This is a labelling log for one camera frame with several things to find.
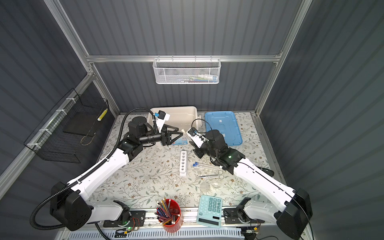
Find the corrugated wall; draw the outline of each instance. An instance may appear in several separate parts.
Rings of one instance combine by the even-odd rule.
[[[90,55],[275,55],[300,0],[62,1]],[[148,63],[97,63],[122,112],[253,110],[273,63],[223,63],[218,85],[158,85]]]
[[[274,63],[222,63],[219,84],[157,84],[152,63],[97,63],[122,112],[195,106],[199,111],[254,110]]]
[[[86,71],[43,1],[0,1],[0,173]]]
[[[314,1],[261,118],[317,239],[379,239],[384,217],[384,2]]]
[[[94,84],[89,85],[83,95],[100,97]],[[30,214],[40,202],[50,196],[53,185],[57,182],[66,183],[95,164],[113,125],[112,113],[108,112],[103,121],[90,150],[96,157],[89,158],[80,164],[45,161],[37,156],[31,160],[0,201],[0,239],[52,240],[55,238],[57,230],[41,231],[32,228],[29,224]],[[42,225],[60,224],[49,214],[49,204],[39,211],[36,221]]]

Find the table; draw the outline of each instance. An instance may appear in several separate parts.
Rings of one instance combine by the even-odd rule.
[[[108,136],[101,158],[104,158],[116,143],[121,121],[119,115]],[[147,117],[147,114],[133,114],[127,117],[123,134],[128,131],[128,122],[136,116]],[[247,156],[256,166],[269,169],[263,148],[257,135],[250,113],[235,113],[243,143],[232,146]],[[180,177],[180,151],[188,152],[187,177]],[[202,179],[202,175],[214,174],[214,171],[192,167],[194,162],[210,164],[209,157],[202,159],[193,153],[188,145],[161,146],[145,148],[132,162],[117,170],[110,178],[98,187],[90,201],[119,200],[132,209],[155,208],[160,199],[172,198],[180,207],[197,207],[201,195],[212,195],[223,199],[223,206],[236,206],[244,197],[259,202],[270,201],[247,182],[229,172],[224,172],[224,179]]]

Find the blue plastic lid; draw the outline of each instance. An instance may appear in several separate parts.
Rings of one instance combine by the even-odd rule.
[[[228,146],[235,146],[243,143],[240,129],[233,112],[208,112],[205,114],[205,120],[209,122],[212,129],[217,129],[224,136],[225,142]],[[210,130],[207,123],[205,123],[205,129],[207,131]]]

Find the red mesh cup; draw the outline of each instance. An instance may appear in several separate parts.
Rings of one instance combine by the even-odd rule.
[[[174,224],[172,225],[164,224],[163,225],[164,230],[167,232],[177,232],[180,229],[181,225],[183,224],[183,215],[181,214],[181,210],[177,202],[175,202],[172,199],[170,200],[169,212],[171,214],[180,214],[180,216],[179,217],[176,216],[176,221]]]

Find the teal calculator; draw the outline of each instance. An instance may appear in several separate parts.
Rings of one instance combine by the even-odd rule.
[[[208,227],[220,227],[222,204],[219,197],[201,195],[196,222]]]

